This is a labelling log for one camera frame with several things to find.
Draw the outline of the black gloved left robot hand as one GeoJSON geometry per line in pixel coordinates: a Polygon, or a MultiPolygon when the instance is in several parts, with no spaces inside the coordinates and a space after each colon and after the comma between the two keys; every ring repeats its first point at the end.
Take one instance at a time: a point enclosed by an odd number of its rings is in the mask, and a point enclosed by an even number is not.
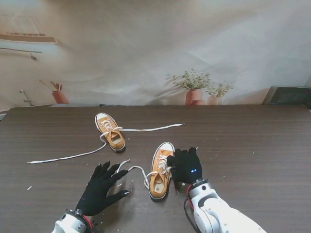
{"type": "Polygon", "coordinates": [[[128,173],[128,170],[117,172],[119,166],[119,164],[111,166],[109,161],[96,166],[76,205],[77,210],[80,210],[83,215],[95,216],[129,194],[128,190],[121,190],[116,194],[107,195],[110,188],[128,173]]]}

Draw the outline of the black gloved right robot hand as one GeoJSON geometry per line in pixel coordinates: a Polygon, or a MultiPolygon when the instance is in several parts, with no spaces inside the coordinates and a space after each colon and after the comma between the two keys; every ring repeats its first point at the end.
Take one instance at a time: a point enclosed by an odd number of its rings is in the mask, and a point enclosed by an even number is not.
{"type": "Polygon", "coordinates": [[[202,166],[194,147],[189,150],[176,149],[174,156],[167,157],[167,165],[171,167],[175,183],[194,184],[202,180],[202,166]]]}

